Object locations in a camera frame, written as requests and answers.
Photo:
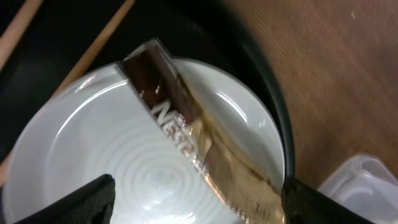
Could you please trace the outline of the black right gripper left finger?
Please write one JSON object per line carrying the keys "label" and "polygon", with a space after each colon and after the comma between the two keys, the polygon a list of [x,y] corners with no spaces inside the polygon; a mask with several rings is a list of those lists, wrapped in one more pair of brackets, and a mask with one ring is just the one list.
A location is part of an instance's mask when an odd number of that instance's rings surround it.
{"label": "black right gripper left finger", "polygon": [[115,198],[115,180],[104,174],[16,224],[109,224]]}

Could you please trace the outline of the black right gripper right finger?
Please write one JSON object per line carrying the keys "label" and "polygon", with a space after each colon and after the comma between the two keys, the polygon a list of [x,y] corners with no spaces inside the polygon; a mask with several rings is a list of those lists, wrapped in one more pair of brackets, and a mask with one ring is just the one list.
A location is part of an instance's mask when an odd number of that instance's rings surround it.
{"label": "black right gripper right finger", "polygon": [[288,224],[373,224],[293,177],[285,179],[281,201]]}

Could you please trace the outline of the gold coffee sachet wrapper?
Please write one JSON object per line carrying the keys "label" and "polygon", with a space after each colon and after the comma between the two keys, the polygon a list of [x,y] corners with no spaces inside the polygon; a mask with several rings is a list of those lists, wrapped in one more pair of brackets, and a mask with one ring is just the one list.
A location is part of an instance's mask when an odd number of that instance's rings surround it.
{"label": "gold coffee sachet wrapper", "polygon": [[219,68],[174,59],[158,39],[122,62],[125,75],[164,135],[218,200],[246,223],[285,223],[285,159],[268,109]]}

